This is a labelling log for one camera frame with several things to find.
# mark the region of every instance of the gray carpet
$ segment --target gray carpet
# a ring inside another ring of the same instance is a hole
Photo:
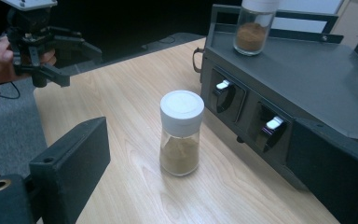
[[[157,50],[171,48],[204,36],[179,33],[142,46],[140,52],[113,62],[95,65],[92,62],[74,64],[62,68],[71,75],[83,73],[110,63],[118,63],[133,57],[142,56]],[[28,163],[47,148],[39,114],[34,100],[34,86],[30,78],[16,81],[21,92],[20,99],[0,99],[0,174],[29,174]],[[15,96],[17,93],[10,84],[0,86],[2,95]]]

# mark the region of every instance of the wooden table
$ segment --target wooden table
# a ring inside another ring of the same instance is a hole
[[[160,99],[175,90],[200,94],[192,53],[204,41],[71,77],[70,87],[35,90],[49,145],[82,121],[107,119],[111,162],[78,223],[337,223],[207,109],[199,168],[184,177],[160,168]]]

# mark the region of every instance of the white lid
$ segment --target white lid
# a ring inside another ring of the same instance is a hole
[[[275,12],[280,0],[242,0],[242,7],[256,12]]]
[[[171,91],[162,97],[162,128],[170,135],[187,137],[200,129],[204,103],[191,91]]]

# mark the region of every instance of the spice jar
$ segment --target spice jar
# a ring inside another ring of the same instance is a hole
[[[162,97],[160,165],[172,175],[188,175],[199,165],[200,125],[204,103],[191,91]]]
[[[278,6],[279,0],[242,0],[234,37],[237,52],[252,56],[263,50]]]

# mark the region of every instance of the powder in jar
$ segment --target powder in jar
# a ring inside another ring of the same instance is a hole
[[[161,146],[161,166],[173,175],[187,175],[199,164],[199,143],[189,138],[170,137]]]
[[[248,51],[258,51],[263,47],[266,29],[255,22],[241,25],[237,32],[237,46]]]

